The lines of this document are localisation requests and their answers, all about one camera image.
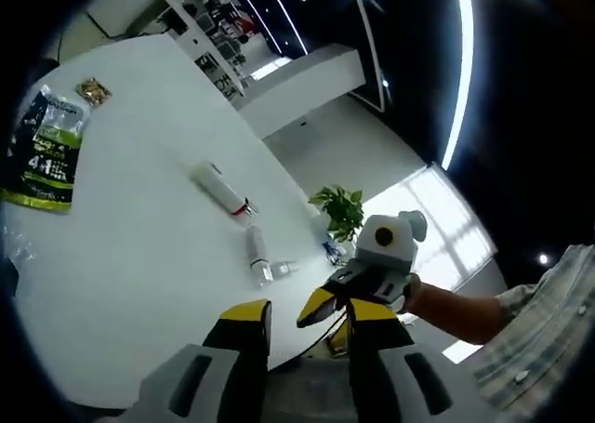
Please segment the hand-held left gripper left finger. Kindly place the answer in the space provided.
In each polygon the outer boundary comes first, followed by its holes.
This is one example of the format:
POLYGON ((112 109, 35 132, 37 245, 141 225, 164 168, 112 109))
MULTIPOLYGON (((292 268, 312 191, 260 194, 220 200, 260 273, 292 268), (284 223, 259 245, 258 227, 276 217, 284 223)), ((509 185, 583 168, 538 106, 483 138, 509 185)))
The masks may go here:
POLYGON ((258 422, 271 347, 272 304, 222 312, 200 345, 157 367, 139 391, 140 422, 258 422))

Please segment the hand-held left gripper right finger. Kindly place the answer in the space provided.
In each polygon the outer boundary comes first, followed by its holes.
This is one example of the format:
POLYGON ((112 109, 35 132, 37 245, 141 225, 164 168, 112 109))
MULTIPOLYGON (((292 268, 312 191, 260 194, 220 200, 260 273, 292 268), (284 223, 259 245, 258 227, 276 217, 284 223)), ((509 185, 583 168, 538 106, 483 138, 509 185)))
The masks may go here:
POLYGON ((348 302, 350 387, 360 422, 497 422, 473 378, 416 344, 387 307, 348 302))

